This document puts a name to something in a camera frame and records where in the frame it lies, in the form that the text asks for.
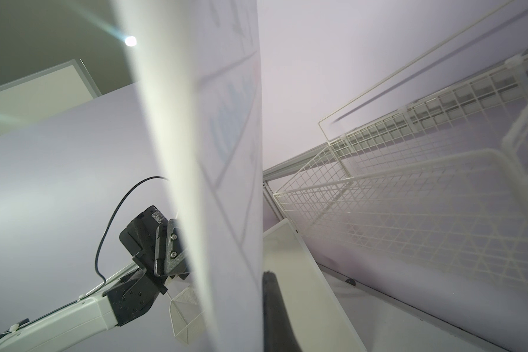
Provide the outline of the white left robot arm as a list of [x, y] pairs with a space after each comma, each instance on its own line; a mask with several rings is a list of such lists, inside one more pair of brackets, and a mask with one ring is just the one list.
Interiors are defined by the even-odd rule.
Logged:
[[60, 308], [24, 319], [0, 333], [0, 351], [64, 351], [99, 333], [142, 317], [167, 284], [190, 270], [177, 219], [151, 205], [134, 217], [119, 241], [132, 263]]

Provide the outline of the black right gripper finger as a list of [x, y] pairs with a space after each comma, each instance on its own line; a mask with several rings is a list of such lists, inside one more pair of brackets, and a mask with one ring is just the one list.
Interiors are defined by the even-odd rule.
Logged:
[[266, 352], [302, 352], [293, 332], [275, 273], [263, 273], [263, 348]]

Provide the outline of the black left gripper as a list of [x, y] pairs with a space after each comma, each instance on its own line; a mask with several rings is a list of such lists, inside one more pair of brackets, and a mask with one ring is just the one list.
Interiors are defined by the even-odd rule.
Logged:
[[167, 219], [154, 205], [136, 216], [119, 239], [133, 261], [154, 277], [185, 279], [189, 276], [177, 221]]

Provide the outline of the dotted table price menu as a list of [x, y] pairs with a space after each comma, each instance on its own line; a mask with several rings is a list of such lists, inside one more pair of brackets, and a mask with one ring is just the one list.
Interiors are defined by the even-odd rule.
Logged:
[[255, 1], [115, 1], [216, 351], [262, 351], [263, 128]]

